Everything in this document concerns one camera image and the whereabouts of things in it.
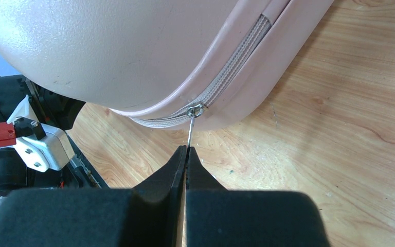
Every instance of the pink suitcase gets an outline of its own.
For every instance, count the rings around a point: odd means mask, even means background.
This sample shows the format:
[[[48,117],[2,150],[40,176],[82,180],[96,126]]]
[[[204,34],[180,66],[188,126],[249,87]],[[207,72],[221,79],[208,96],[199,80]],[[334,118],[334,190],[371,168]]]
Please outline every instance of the pink suitcase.
[[[0,53],[35,83],[150,128],[228,126],[270,93],[333,0],[0,1]]]

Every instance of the red connector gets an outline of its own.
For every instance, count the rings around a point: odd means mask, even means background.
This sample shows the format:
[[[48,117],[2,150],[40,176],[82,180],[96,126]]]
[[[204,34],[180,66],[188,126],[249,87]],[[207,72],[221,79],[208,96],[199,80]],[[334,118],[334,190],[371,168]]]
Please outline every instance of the red connector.
[[[0,122],[0,148],[16,145],[16,133],[12,123]]]

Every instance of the wooden floor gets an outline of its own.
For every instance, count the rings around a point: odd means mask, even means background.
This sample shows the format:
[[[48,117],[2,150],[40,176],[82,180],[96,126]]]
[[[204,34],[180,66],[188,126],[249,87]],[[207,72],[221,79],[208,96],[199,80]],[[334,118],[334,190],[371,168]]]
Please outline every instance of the wooden floor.
[[[187,139],[93,104],[70,134],[111,187]],[[336,1],[267,100],[194,145],[227,188],[307,193],[334,246],[395,246],[395,0]]]

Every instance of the suitcase zipper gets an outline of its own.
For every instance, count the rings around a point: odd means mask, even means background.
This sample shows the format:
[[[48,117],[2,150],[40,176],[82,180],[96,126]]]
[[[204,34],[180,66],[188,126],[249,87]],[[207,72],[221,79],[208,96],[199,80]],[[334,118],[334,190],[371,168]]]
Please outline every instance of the suitcase zipper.
[[[209,86],[199,96],[197,96],[195,100],[191,101],[186,106],[177,110],[168,117],[157,119],[131,119],[134,122],[149,128],[168,128],[189,121],[190,117],[187,115],[187,111],[190,107],[196,107],[201,104],[209,108],[217,97],[219,97],[229,86],[235,75],[271,27],[270,21],[265,16],[261,15],[216,78],[214,78]]]

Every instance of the zipper pull ring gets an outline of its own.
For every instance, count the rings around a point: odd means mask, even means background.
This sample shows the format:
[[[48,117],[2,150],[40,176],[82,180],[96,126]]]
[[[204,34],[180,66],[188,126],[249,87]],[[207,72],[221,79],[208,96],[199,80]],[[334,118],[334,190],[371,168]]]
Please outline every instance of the zipper pull ring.
[[[190,121],[190,130],[188,131],[188,142],[187,142],[187,151],[190,149],[191,146],[191,137],[193,135],[193,127],[194,127],[194,120],[205,112],[206,107],[203,104],[197,104],[193,107],[190,107],[187,110],[187,115],[191,118]]]

